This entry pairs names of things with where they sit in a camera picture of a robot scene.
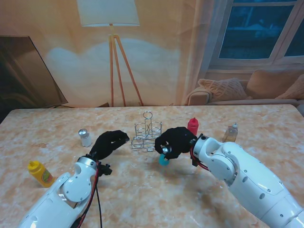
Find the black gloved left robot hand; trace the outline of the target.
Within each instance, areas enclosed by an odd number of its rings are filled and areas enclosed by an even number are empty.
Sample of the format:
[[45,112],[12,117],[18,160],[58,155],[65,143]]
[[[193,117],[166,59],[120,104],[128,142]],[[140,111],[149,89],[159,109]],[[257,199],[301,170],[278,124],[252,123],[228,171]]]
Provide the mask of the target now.
[[129,140],[127,133],[121,130],[104,132],[97,138],[89,155],[94,161],[103,160]]

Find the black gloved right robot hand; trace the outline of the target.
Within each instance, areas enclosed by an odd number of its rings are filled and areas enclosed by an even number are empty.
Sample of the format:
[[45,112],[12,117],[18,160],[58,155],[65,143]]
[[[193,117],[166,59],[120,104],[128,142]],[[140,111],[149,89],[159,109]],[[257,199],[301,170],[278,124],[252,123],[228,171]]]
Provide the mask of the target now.
[[165,158],[176,159],[181,153],[188,153],[197,141],[195,136],[186,127],[170,128],[155,139],[155,150],[162,154],[162,146],[169,145],[171,152],[165,155]]

